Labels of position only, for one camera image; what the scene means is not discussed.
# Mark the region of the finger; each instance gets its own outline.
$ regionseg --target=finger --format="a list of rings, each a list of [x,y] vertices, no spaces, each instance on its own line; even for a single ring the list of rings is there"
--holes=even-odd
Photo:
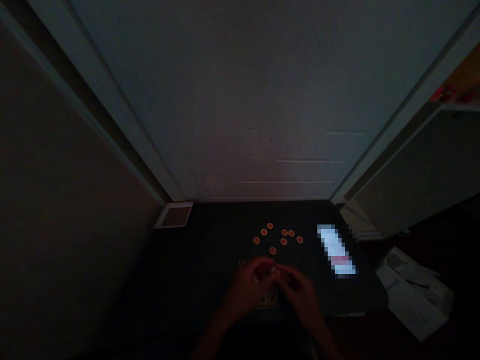
[[[256,268],[258,268],[261,264],[274,264],[274,260],[270,257],[263,257],[257,256],[254,257],[252,260],[247,262],[244,266],[248,272],[253,273]]]
[[[279,277],[278,271],[273,271],[264,278],[260,283],[258,283],[258,291],[260,294],[265,293],[268,289],[270,289]]]
[[[293,277],[300,283],[304,283],[305,281],[308,281],[308,278],[305,275],[303,275],[300,271],[298,271],[296,268],[292,266],[276,264],[276,267],[282,270],[283,272],[286,272],[287,274],[289,274],[291,277]]]

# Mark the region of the white door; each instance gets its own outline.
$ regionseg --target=white door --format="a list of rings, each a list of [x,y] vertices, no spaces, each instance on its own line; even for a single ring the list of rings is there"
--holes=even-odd
[[[71,0],[185,197],[328,199],[475,1]]]

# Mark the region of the black tabletop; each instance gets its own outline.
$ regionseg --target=black tabletop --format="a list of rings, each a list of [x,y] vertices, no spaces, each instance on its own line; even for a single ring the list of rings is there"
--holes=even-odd
[[[260,234],[273,224],[267,236]],[[352,257],[357,274],[336,278],[317,225],[334,225]],[[303,244],[281,230],[294,230]],[[254,245],[258,236],[260,244]],[[115,323],[139,327],[137,335],[198,331],[220,303],[240,260],[270,256],[298,268],[316,287],[326,315],[385,308],[388,297],[374,269],[350,234],[339,211],[327,200],[195,204],[184,228],[156,230],[110,313]],[[282,321],[280,309],[254,310],[244,324]]]

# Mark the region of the wall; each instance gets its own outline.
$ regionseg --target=wall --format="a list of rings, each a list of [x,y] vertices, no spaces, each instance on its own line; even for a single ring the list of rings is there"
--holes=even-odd
[[[440,111],[355,200],[388,237],[468,199],[480,192],[479,134],[480,113]]]
[[[0,23],[0,358],[88,351],[160,204]]]

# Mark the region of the red object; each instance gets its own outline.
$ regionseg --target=red object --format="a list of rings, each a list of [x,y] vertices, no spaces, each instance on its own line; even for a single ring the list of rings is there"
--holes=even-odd
[[[457,91],[454,90],[451,86],[445,85],[440,86],[431,96],[431,102],[440,102],[440,103],[447,103],[450,99],[452,99],[457,94]]]
[[[431,98],[430,98],[430,101],[431,101],[431,102],[438,101],[438,100],[440,99],[440,97],[442,96],[444,90],[445,90],[445,86],[440,86],[440,87],[433,93],[433,95],[432,95]]]

